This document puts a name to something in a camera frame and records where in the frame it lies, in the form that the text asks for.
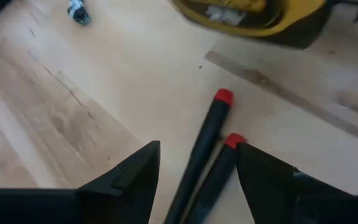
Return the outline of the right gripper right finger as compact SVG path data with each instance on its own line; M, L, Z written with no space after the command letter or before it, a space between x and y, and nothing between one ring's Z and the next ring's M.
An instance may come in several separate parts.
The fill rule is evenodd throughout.
M248 143L238 144L237 150L237 173L255 223L358 224L358 195Z

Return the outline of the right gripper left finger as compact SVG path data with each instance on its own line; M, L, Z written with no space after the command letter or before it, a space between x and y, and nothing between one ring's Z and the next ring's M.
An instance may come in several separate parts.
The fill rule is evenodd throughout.
M159 168L151 141L77 189L0 188L0 223L148 223Z

